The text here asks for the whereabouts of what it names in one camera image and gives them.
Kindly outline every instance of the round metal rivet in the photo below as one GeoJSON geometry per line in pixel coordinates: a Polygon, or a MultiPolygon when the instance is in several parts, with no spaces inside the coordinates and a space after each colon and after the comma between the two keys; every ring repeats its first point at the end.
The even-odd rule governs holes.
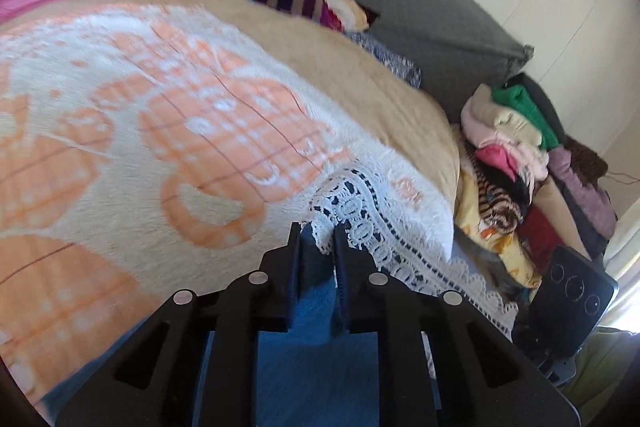
{"type": "Polygon", "coordinates": [[[458,292],[445,292],[445,294],[442,296],[442,299],[449,306],[459,306],[460,304],[462,304],[462,295],[460,295],[458,292]]]}
{"type": "Polygon", "coordinates": [[[269,280],[269,276],[265,272],[253,272],[249,276],[251,284],[264,284],[269,280]]]}
{"type": "Polygon", "coordinates": [[[189,304],[193,300],[193,293],[189,290],[180,290],[174,295],[174,302],[176,304],[189,304]]]}
{"type": "Polygon", "coordinates": [[[389,277],[380,272],[374,272],[369,275],[369,282],[375,286],[384,286],[388,280],[389,277]]]}

